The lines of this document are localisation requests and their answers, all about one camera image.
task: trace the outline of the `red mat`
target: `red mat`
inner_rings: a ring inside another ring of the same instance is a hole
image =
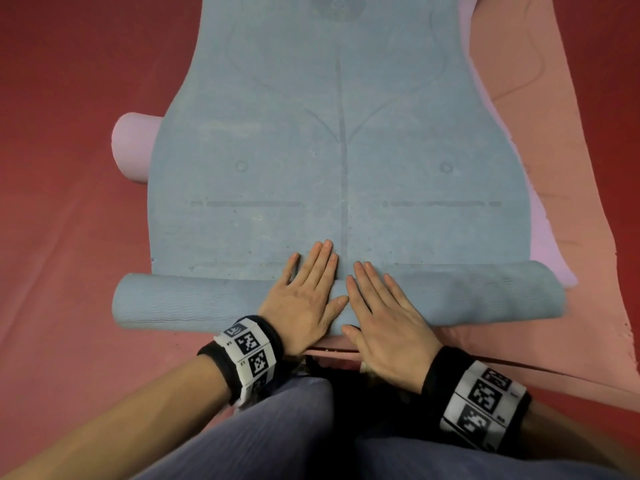
[[[554,2],[639,334],[640,0]],[[150,268],[146,187],[119,174],[110,131],[124,112],[164,114],[191,60],[200,0],[3,5],[0,474],[207,339],[120,330],[110,311],[119,279]],[[640,451],[640,415],[536,395]]]

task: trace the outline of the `wristband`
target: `wristband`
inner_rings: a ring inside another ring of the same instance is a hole
[[[428,421],[445,433],[458,435],[469,446],[505,454],[515,439],[531,395],[466,352],[443,347],[422,386]]]
[[[276,330],[256,315],[241,318],[198,351],[217,364],[231,389],[229,403],[236,406],[273,379],[283,353]]]

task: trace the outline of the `blue leggings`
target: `blue leggings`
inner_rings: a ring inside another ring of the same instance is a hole
[[[136,480],[326,480],[354,476],[325,448],[333,391],[325,379],[294,378],[272,396],[192,438]],[[596,480],[625,478],[573,461],[522,461],[408,438],[359,438],[348,450],[363,479]]]

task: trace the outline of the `hand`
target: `hand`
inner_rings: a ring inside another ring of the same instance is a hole
[[[343,334],[382,379],[420,394],[442,344],[391,276],[383,283],[370,262],[353,269],[358,282],[347,276],[347,291],[360,330],[343,325]]]
[[[327,303],[338,265],[332,247],[331,241],[316,242],[295,279],[289,282],[300,257],[293,253],[258,310],[258,315],[278,332],[285,355],[302,354],[320,340],[349,302],[343,295]]]

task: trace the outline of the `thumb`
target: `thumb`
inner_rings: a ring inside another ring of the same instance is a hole
[[[353,325],[342,325],[342,333],[352,341],[360,353],[364,352],[364,336],[359,328],[354,327]]]
[[[320,319],[320,323],[322,323],[322,327],[324,331],[329,330],[329,326],[333,321],[338,318],[338,315],[342,313],[344,307],[347,306],[349,302],[349,297],[347,295],[339,296],[338,298],[332,299],[327,306],[324,307],[324,314]]]

